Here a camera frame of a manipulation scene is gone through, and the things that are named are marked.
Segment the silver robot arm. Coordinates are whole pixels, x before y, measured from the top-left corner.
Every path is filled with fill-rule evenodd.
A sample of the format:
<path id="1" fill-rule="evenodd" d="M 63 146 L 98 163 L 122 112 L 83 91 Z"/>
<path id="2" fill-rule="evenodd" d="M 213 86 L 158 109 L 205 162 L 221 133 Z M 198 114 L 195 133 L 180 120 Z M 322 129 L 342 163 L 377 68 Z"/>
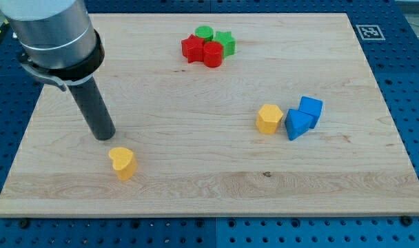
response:
<path id="1" fill-rule="evenodd" d="M 18 60 L 40 83 L 61 91 L 92 79 L 105 52 L 83 0 L 0 0 L 23 47 Z"/>

